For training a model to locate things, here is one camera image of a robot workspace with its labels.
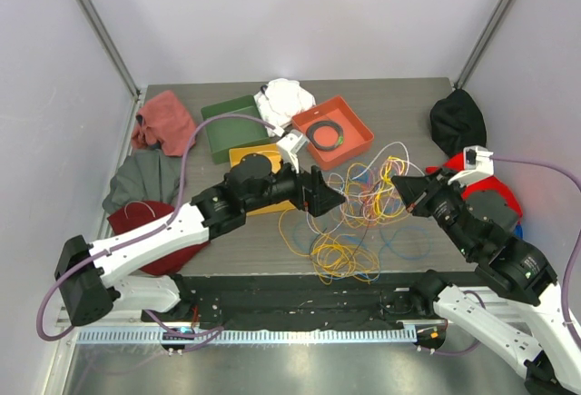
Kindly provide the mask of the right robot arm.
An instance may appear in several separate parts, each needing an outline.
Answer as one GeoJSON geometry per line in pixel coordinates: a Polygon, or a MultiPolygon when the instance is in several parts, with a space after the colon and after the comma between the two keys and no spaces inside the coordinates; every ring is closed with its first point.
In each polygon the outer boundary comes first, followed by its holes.
{"type": "Polygon", "coordinates": [[[531,394],[577,394],[580,347],[569,331],[575,320],[561,303],[561,283],[545,255],[493,218],[501,198],[471,205],[451,173],[392,179],[407,211],[432,218],[475,273],[506,301],[528,332],[499,319],[473,302],[458,286],[434,270],[410,288],[410,307],[422,318],[452,321],[495,352],[524,381],[531,394]]]}

